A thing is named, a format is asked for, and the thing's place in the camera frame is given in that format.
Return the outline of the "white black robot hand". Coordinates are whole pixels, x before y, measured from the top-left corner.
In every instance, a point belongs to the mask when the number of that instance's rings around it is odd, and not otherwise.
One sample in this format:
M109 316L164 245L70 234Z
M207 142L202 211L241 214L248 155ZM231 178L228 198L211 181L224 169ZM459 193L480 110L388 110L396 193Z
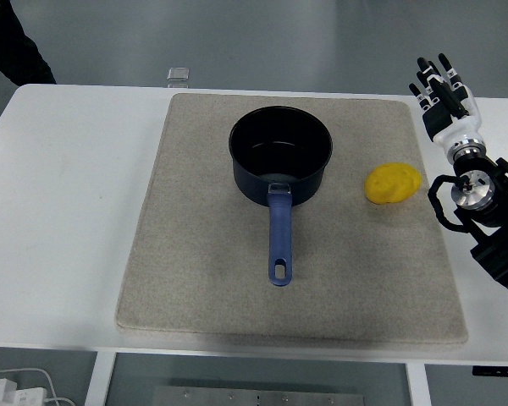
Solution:
M421 85L409 85L422 110L429 139L445 151L466 143L481 145L482 119L472 92L443 53L439 62L442 70L434 62L419 58L417 79Z

